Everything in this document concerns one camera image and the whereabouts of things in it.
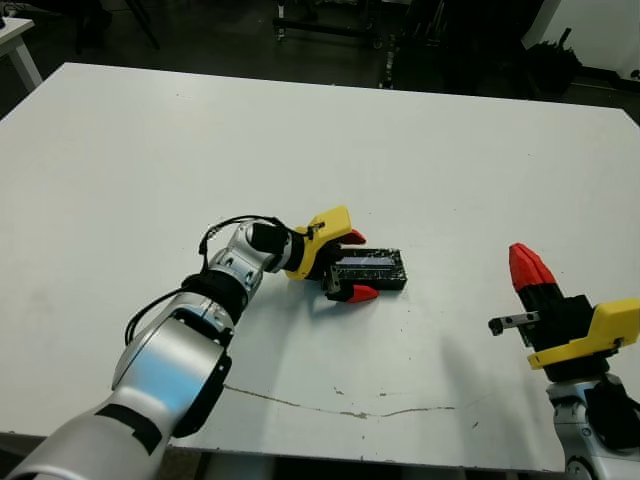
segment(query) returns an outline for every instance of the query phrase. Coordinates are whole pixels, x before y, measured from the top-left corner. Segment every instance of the scratch on table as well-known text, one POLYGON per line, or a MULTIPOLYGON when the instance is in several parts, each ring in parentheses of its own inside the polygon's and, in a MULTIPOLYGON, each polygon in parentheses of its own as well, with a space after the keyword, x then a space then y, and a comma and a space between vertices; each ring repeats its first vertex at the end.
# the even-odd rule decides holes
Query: scratch on table
POLYGON ((331 415, 344 415, 347 417, 357 418, 358 420, 367 420, 368 418, 389 418, 395 415, 402 415, 405 413, 417 413, 417 412, 430 412, 432 410, 455 410, 455 407, 423 407, 423 408, 407 408, 404 410, 398 410, 395 412, 385 413, 385 414, 377 414, 377 413, 368 413, 368 412, 348 412, 348 411, 336 411, 336 410, 325 410, 323 408, 316 407, 306 407, 304 405, 300 405, 299 403, 289 402, 287 400, 281 400, 279 398, 270 397, 269 395, 262 395, 261 393, 251 392, 249 390, 243 390, 241 388, 232 387, 230 385, 224 386, 227 390, 231 390, 233 392, 242 393, 244 395, 250 395, 256 398, 262 398, 263 400, 269 400, 271 402, 280 403, 282 405, 286 405, 288 407, 302 408, 303 410, 311 410, 313 412, 321 412, 321 413, 329 413, 331 415))
POLYGON ((483 395, 481 397, 478 397, 475 400, 467 403, 463 408, 467 409, 467 408, 471 407, 472 405, 475 405, 476 403, 481 402, 482 400, 484 400, 486 398, 493 397, 495 394, 496 394, 496 392, 491 392, 491 393, 488 393, 487 395, 483 395))

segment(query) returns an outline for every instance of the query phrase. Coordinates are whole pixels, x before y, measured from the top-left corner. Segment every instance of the white table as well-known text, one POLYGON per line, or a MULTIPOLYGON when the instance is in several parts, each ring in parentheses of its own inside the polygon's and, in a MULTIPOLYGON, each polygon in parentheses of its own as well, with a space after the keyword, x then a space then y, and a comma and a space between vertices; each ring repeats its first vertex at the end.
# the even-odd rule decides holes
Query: white table
MULTIPOLYGON (((229 388, 177 445, 561 470, 544 374, 487 328, 521 311, 507 247, 594 303, 640 291, 640 135, 620 110, 67 64, 0 145, 2 432, 101 402, 128 318, 232 215, 297 225, 345 204, 409 282, 334 305, 267 276, 229 388)), ((639 362, 612 360, 636 398, 639 362)))
POLYGON ((33 21, 22 18, 4 18, 4 21, 6 26, 0 28, 0 57, 9 54, 25 88, 32 92, 42 83, 42 77, 22 40, 22 34, 33 27, 33 21))

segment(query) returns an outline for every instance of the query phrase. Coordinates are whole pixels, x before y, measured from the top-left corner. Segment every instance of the circuit board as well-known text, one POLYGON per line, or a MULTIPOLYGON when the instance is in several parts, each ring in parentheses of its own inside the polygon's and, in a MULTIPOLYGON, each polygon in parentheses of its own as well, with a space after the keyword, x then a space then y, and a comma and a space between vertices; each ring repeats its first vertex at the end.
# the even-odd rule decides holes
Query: circuit board
POLYGON ((342 258, 331 268, 339 282, 367 285, 376 290, 402 290, 407 274, 400 250, 392 248, 343 248, 342 258))

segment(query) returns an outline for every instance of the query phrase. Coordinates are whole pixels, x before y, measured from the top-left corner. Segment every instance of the white wall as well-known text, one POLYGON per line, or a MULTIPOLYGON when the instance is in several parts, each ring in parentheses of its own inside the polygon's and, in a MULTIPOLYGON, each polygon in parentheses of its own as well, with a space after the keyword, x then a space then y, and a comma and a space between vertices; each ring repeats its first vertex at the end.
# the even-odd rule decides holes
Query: white wall
POLYGON ((625 79, 640 68, 640 0, 547 0, 523 42, 557 42, 566 27, 572 29, 566 46, 584 66, 625 79))

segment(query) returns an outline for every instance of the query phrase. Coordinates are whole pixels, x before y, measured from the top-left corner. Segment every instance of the yellow mount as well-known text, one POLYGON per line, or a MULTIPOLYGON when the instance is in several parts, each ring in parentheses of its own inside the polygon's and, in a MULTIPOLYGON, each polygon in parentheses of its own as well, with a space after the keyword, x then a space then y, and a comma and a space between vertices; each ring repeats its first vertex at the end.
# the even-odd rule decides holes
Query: yellow mount
POLYGON ((336 207, 327 212, 321 213, 313 217, 308 227, 298 227, 296 232, 307 233, 311 228, 313 230, 313 238, 304 238, 304 254, 302 262, 298 270, 295 272, 287 272, 287 276, 293 280, 304 280, 316 260, 318 250, 320 250, 327 242, 340 238, 347 233, 351 233, 351 218, 347 207, 336 207))
POLYGON ((586 357, 598 352, 631 345, 640 331, 640 300, 630 298, 596 306, 589 333, 566 345, 548 348, 529 355, 531 368, 538 370, 553 363, 586 357))

